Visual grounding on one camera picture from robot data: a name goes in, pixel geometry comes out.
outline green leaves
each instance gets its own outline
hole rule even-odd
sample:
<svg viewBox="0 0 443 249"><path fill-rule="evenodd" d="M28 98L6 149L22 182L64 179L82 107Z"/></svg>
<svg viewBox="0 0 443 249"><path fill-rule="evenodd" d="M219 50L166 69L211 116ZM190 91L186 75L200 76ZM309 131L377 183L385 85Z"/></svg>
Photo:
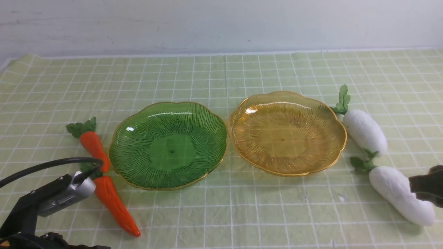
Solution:
<svg viewBox="0 0 443 249"><path fill-rule="evenodd" d="M81 172L86 172L90 169L92 169L93 167L95 167L92 163L79 163L80 165L80 171ZM100 170L96 170L94 174L92 174L89 178L91 178L91 180L94 180L96 178L99 178L103 176L103 173Z"/></svg>
<svg viewBox="0 0 443 249"><path fill-rule="evenodd" d="M75 138L80 138L80 136L85 132L95 132L95 128L97 126L96 117L87 120L84 124L82 123L71 123L66 125L66 130L72 134Z"/></svg>
<svg viewBox="0 0 443 249"><path fill-rule="evenodd" d="M370 150L365 149L365 148L363 148L363 151L366 152L366 154L368 154L368 158L369 158L369 160L374 159L374 157L376 157L377 154L378 154L378 151L376 151L376 152L371 152Z"/></svg>
<svg viewBox="0 0 443 249"><path fill-rule="evenodd" d="M378 151L371 152L368 149L363 149L368 154L367 160L362 160L361 158L357 156L352 156L349 158L349 161L351 162L352 167L355 168L355 171L362 171L369 173L371 170L373 170L376 166L372 163L372 159L378 154Z"/></svg>
<svg viewBox="0 0 443 249"><path fill-rule="evenodd" d="M346 84L340 87L340 91L338 93L338 103L335 107L333 107L333 111L339 114L346 114L348 111L348 104L351 101L351 96L348 95L348 86Z"/></svg>

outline plate center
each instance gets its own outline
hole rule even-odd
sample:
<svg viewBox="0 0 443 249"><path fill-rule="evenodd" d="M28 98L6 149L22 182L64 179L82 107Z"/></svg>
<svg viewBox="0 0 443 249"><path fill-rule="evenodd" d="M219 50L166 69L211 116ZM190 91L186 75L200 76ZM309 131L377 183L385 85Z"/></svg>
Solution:
<svg viewBox="0 0 443 249"><path fill-rule="evenodd" d="M194 143L187 135L173 133L155 140L149 147L152 167L173 171L188 166L195 157Z"/></svg>
<svg viewBox="0 0 443 249"><path fill-rule="evenodd" d="M259 136L261 147L273 157L298 157L306 150L306 136L294 126L270 124Z"/></svg>

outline white radish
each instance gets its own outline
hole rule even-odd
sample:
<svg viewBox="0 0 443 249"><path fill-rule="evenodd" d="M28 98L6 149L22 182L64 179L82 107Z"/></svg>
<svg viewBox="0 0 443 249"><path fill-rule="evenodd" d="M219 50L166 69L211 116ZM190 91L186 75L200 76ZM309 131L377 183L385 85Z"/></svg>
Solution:
<svg viewBox="0 0 443 249"><path fill-rule="evenodd" d="M372 159L375 153L369 154L369 160L363 161L351 157L350 161L356 170L369 172L369 182L372 187L398 212L410 222L420 226L431 226L435 222L433 204L417 199L411 192L409 179L392 167L374 166Z"/></svg>
<svg viewBox="0 0 443 249"><path fill-rule="evenodd" d="M348 110L351 96L348 87L342 85L338 93L338 103L333 107L335 113L343 114L343 124L357 145L371 152L378 152L377 156L384 155L388 150L388 141L377 122L362 110Z"/></svg>
<svg viewBox="0 0 443 249"><path fill-rule="evenodd" d="M348 134L360 148L382 156L388 151L388 141L377 122L362 110L349 110L343 117L343 124Z"/></svg>

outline table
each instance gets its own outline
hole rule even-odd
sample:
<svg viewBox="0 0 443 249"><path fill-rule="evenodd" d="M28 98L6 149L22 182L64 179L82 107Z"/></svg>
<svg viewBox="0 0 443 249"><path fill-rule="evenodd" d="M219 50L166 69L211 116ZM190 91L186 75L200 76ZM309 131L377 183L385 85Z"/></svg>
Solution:
<svg viewBox="0 0 443 249"><path fill-rule="evenodd" d="M126 117L159 101L195 101L226 119L247 96L288 90L335 105L347 84L350 109L382 127L389 153L375 160L406 176L443 162L443 50L344 51L214 56L12 60L0 74L0 176L49 160L87 156L66 130L97 117L105 147ZM330 169L276 177L248 165L232 147L205 179L179 191L149 192L111 173L142 233L122 232L95 196L39 218L37 234L114 248L443 248L435 225L407 222L356 174L352 139ZM0 191L4 221L17 199L77 165L24 177Z"/></svg>

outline carrot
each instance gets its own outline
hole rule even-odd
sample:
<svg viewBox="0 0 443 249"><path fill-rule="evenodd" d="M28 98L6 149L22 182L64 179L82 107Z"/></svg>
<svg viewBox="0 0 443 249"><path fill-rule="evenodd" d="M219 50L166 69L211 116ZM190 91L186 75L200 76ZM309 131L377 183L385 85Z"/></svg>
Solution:
<svg viewBox="0 0 443 249"><path fill-rule="evenodd" d="M96 117L91 118L82 123L72 123L66 126L66 130L72 134L73 137L80 139L80 144L86 151L94 158L101 159L103 166L100 168L101 172L106 173L109 169L108 157L103 150L100 137L95 133L97 125Z"/></svg>
<svg viewBox="0 0 443 249"><path fill-rule="evenodd" d="M104 175L93 180L95 196L109 210L117 224L132 236L140 237L140 231L134 220L120 200L117 191L109 176Z"/></svg>

